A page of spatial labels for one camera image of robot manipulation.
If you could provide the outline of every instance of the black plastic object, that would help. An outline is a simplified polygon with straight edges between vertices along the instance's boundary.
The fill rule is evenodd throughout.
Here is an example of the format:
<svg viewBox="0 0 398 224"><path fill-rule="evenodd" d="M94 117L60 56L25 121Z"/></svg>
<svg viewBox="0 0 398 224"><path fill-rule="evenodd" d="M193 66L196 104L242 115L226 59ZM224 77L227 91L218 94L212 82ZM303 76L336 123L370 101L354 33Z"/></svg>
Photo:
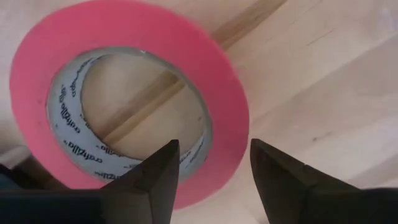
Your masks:
<svg viewBox="0 0 398 224"><path fill-rule="evenodd" d="M359 190L258 139L250 157L270 224L398 223L397 189Z"/></svg>
<svg viewBox="0 0 398 224"><path fill-rule="evenodd" d="M0 223L170 223L180 149L170 141L98 190L1 192Z"/></svg>

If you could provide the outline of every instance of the plywood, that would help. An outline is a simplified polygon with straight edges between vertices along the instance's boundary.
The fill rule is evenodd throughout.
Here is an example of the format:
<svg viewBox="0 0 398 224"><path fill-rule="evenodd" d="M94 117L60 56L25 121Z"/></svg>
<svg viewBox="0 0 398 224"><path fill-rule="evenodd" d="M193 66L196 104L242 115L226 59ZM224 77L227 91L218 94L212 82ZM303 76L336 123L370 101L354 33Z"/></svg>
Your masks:
<svg viewBox="0 0 398 224"><path fill-rule="evenodd" d="M41 17L75 2L80 1L0 1L0 146L23 142L9 102L11 55ZM224 47L248 96L251 138L358 187L398 186L397 1L287 0L280 7L281 1L271 0L151 2L193 19ZM162 77L165 91L178 83ZM100 79L96 82L93 92L101 86ZM137 136L144 144L149 127L160 122L157 113L191 108L185 87L178 87L117 147L128 146ZM112 103L110 96L103 99ZM119 109L134 102L119 98ZM187 121L195 123L196 112L187 110ZM99 118L93 116L101 126ZM147 132L139 135L138 130ZM267 223L247 154L223 189L173 216L173 223L219 222Z"/></svg>

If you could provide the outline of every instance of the tape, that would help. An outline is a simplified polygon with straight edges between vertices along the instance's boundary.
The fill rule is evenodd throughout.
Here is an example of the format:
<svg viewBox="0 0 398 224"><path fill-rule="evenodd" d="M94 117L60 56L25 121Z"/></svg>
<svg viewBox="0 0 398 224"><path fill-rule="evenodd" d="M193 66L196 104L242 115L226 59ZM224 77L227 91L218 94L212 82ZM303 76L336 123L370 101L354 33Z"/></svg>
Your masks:
<svg viewBox="0 0 398 224"><path fill-rule="evenodd" d="M181 156L175 208L222 188L248 140L246 98L228 59L202 30L157 6L92 1L59 10L25 36L12 63L12 109L33 155L73 189L100 188L141 161L115 154L81 109L86 72L104 55L149 57L197 94L206 128Z"/></svg>

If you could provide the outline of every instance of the tape core label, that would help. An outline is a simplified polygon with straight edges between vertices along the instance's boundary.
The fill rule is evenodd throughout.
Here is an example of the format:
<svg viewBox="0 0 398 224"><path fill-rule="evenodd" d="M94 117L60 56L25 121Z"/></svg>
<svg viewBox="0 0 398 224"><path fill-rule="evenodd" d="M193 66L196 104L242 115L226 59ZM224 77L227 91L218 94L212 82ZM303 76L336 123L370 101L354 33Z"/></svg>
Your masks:
<svg viewBox="0 0 398 224"><path fill-rule="evenodd" d="M55 77L47 103L50 125L69 158L83 171L105 182L125 174L142 161L116 154L91 130L81 106L81 89L87 71L105 55L133 54L149 57L165 65L197 95L203 109L205 130L198 141L180 158L180 181L191 176L205 161L212 142L211 120L199 92L178 70L155 55L127 47L92 50L77 56Z"/></svg>

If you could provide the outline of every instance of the pink tape roll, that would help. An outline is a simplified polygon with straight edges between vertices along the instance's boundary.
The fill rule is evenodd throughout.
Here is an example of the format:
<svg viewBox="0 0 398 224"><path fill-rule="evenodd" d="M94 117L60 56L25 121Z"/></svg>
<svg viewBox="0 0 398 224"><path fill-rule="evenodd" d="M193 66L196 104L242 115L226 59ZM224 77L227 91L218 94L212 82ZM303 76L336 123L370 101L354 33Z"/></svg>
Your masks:
<svg viewBox="0 0 398 224"><path fill-rule="evenodd" d="M48 106L54 80L63 68L82 53L110 47L141 49L175 66L205 103L212 128L208 158L179 184L175 208L199 202L222 188L237 169L248 140L248 106L241 84L222 50L202 30L170 11L142 2L84 2L47 16L26 35L14 57L10 89L12 109L33 155L70 188L94 189L106 184L65 152L53 131ZM82 150L72 148L73 152ZM85 156L90 162L101 160Z"/></svg>

